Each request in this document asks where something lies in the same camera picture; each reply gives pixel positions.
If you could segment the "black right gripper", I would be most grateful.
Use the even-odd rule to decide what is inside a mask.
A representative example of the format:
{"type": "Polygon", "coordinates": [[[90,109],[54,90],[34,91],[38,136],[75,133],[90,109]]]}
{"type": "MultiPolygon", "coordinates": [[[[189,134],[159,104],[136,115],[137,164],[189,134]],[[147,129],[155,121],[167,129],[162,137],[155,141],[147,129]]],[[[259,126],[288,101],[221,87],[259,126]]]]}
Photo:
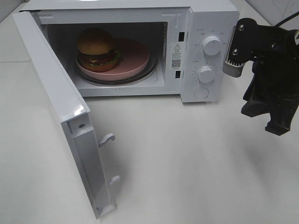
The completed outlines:
{"type": "Polygon", "coordinates": [[[273,99],[299,99],[299,31],[275,30],[280,36],[258,51],[254,60],[254,77],[243,97],[247,102],[241,113],[251,118],[269,113],[265,130],[283,135],[291,129],[297,105],[275,104],[273,99]]]}

